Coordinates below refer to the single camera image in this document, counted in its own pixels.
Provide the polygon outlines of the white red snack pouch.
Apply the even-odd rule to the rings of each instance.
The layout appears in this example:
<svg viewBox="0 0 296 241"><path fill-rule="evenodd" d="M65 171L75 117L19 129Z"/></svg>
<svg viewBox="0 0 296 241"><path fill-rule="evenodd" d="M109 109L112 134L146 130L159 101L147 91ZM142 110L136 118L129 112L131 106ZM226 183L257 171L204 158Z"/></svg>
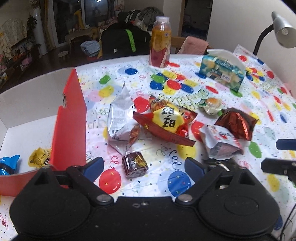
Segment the white red snack pouch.
<svg viewBox="0 0 296 241"><path fill-rule="evenodd" d="M200 128L200 135L210 159L223 161L244 153L240 142L227 128L204 125Z"/></svg>

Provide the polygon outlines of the brown chocolate candy block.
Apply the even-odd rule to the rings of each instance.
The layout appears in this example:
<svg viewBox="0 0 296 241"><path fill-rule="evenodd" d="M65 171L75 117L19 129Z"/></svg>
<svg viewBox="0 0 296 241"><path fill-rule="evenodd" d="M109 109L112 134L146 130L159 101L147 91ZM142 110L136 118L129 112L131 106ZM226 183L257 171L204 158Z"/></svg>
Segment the brown chocolate candy block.
<svg viewBox="0 0 296 241"><path fill-rule="evenodd" d="M121 159L127 178L138 178L147 173L149 167L140 152L126 152Z"/></svg>

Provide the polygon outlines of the dark red foil bag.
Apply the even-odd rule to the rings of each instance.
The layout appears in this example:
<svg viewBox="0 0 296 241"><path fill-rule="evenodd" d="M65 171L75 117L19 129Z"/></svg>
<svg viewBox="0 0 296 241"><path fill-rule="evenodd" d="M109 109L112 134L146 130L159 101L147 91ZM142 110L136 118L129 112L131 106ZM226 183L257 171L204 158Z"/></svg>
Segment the dark red foil bag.
<svg viewBox="0 0 296 241"><path fill-rule="evenodd" d="M227 108L222 109L222 115L219 116L215 125L226 128L237 139L251 141L257 122L257 119L241 110Z"/></svg>

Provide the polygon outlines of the silver white snack bag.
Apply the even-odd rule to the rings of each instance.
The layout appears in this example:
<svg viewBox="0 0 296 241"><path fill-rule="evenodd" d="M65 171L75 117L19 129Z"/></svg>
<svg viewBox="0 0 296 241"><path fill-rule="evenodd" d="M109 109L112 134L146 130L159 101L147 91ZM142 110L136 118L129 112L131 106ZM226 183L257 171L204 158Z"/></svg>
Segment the silver white snack bag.
<svg viewBox="0 0 296 241"><path fill-rule="evenodd" d="M108 144L124 155L137 140L140 126L133 119L135 110L132 97L124 85L120 94L110 104L107 117Z"/></svg>

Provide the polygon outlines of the red yellow snack bag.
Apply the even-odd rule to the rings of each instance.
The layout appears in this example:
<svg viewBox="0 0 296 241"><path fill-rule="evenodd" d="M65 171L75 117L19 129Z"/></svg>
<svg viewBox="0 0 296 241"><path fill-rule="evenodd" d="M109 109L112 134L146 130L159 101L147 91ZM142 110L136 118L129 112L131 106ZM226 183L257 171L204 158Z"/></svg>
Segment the red yellow snack bag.
<svg viewBox="0 0 296 241"><path fill-rule="evenodd" d="M197 113L153 95L149 97L149 113L133 113L133 119L158 138L177 145L192 147L189 124Z"/></svg>

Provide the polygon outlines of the yellow candy packet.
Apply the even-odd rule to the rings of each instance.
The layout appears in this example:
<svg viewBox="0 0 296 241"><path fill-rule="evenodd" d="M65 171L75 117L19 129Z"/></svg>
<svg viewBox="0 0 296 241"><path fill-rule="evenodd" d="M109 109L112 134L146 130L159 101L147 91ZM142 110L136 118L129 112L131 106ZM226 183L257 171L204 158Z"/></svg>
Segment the yellow candy packet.
<svg viewBox="0 0 296 241"><path fill-rule="evenodd" d="M29 157L29 167L42 168L50 164L51 149L38 148Z"/></svg>

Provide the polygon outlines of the egg yolk pastry packet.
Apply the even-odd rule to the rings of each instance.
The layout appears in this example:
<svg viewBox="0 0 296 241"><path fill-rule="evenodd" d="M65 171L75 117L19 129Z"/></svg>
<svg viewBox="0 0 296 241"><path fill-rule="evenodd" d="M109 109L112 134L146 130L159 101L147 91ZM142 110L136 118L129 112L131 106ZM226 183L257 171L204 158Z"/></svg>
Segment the egg yolk pastry packet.
<svg viewBox="0 0 296 241"><path fill-rule="evenodd" d="M198 103L198 107L202 108L208 115L216 115L223 108L221 100L215 97L201 99Z"/></svg>

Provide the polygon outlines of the balloon birthday tablecloth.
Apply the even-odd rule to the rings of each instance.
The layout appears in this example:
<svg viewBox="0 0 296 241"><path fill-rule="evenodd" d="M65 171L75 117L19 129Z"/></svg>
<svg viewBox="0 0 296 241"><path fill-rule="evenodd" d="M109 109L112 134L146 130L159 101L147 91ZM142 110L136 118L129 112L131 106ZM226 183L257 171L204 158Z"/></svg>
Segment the balloon birthday tablecloth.
<svg viewBox="0 0 296 241"><path fill-rule="evenodd" d="M84 166L49 165L17 196L1 195L1 240L290 240L295 235L295 182L264 173L265 158L295 161L295 151L278 150L278 139L295 139L295 99L260 60L248 56L238 92L198 75L201 56L176 55L166 68L146 56L99 61L76 69L86 104L86 165L104 159L91 182ZM149 167L127 178L122 157L107 137L110 104L126 86L134 112L149 113L149 97L197 113L189 124L192 147L158 138L140 126L128 152L140 152ZM208 157L200 128L222 115L208 115L201 99L215 97L258 120L251 141L238 139L243 155ZM192 180L191 157L206 168Z"/></svg>

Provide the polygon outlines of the red white cardboard box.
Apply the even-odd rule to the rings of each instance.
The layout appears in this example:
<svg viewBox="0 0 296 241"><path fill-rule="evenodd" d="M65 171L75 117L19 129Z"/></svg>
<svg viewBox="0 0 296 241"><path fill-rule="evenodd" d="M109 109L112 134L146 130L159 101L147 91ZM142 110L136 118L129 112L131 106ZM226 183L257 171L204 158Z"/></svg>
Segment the red white cardboard box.
<svg viewBox="0 0 296 241"><path fill-rule="evenodd" d="M1 176L1 195L15 197L37 169L29 156L51 149L49 166L86 163L86 104L76 69L53 71L1 93L1 157L20 155L16 173Z"/></svg>

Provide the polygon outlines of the grey desk lamp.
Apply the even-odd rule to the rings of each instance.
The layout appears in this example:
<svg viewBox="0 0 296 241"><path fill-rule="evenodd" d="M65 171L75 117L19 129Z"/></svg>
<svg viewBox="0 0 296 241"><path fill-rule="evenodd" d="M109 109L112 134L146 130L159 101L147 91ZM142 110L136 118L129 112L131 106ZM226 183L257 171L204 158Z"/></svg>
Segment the grey desk lamp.
<svg viewBox="0 0 296 241"><path fill-rule="evenodd" d="M285 48L294 48L296 46L296 30L295 28L282 16L280 16L276 11L271 13L273 23L268 26L258 37L255 44L253 54L256 56L261 42L263 39L272 31L275 33L276 40L278 43Z"/></svg>

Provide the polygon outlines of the pink cloth on chair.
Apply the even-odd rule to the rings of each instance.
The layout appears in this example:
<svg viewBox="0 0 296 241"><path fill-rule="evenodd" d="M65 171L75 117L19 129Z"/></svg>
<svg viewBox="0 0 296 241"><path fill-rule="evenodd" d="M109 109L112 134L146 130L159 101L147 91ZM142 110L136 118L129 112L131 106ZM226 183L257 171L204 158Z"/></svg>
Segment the pink cloth on chair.
<svg viewBox="0 0 296 241"><path fill-rule="evenodd" d="M204 55L209 49L210 45L207 41L200 38L187 36L178 54L189 54L189 55Z"/></svg>

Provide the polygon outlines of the black low tv cabinet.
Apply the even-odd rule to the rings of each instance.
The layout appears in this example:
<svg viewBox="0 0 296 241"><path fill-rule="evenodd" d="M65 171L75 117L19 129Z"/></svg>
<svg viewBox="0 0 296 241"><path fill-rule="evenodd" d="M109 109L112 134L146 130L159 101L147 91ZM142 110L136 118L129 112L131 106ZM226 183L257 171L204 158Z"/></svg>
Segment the black low tv cabinet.
<svg viewBox="0 0 296 241"><path fill-rule="evenodd" d="M40 44L34 45L30 50L15 56L6 73L7 78L1 81L1 90L8 84L18 83L23 74L30 68L30 66L39 59Z"/></svg>

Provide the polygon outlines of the orange juice bottle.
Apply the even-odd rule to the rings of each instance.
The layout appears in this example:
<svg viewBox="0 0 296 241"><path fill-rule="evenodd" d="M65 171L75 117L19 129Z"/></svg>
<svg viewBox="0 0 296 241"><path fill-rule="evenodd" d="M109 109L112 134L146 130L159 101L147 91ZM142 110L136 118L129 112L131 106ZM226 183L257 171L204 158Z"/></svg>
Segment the orange juice bottle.
<svg viewBox="0 0 296 241"><path fill-rule="evenodd" d="M157 68L165 68L170 61L171 24L170 18L157 16L152 28L149 64Z"/></svg>

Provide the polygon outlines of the white air conditioner tower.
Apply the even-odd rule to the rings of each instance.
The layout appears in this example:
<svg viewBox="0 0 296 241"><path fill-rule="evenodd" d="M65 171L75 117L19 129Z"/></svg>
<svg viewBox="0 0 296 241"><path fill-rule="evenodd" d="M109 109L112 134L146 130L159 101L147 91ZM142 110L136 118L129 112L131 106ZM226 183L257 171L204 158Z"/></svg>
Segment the white air conditioner tower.
<svg viewBox="0 0 296 241"><path fill-rule="evenodd" d="M42 57L47 54L47 48L45 43L45 37L43 32L43 26L42 26L42 19L41 19L41 10L39 7L36 7L32 10L32 16L36 20L36 25L33 30L34 37L36 40L36 43L39 45L39 56Z"/></svg>

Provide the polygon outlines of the yellow giraffe toy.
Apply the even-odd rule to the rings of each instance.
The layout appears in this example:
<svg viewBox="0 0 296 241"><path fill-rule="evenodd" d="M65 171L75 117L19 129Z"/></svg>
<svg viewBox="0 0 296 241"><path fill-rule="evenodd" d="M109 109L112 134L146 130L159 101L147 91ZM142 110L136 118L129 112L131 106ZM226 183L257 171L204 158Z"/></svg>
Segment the yellow giraffe toy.
<svg viewBox="0 0 296 241"><path fill-rule="evenodd" d="M77 20L78 20L78 26L79 26L79 29L80 30L84 30L85 29L85 25L83 23L83 20L82 20L82 12L81 10L77 10L74 15L77 17Z"/></svg>

